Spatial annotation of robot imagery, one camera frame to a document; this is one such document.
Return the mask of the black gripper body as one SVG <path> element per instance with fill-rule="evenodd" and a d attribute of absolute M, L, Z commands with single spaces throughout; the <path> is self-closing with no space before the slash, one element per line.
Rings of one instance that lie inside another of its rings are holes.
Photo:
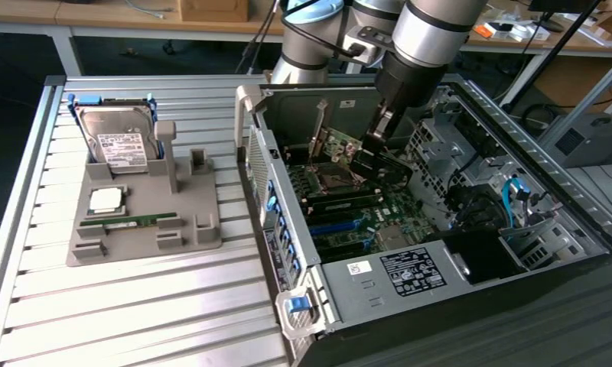
<path fill-rule="evenodd" d="M 389 109 L 426 105 L 438 88 L 449 66 L 426 67 L 409 63 L 394 52 L 387 52 L 377 74 L 375 86 Z"/>

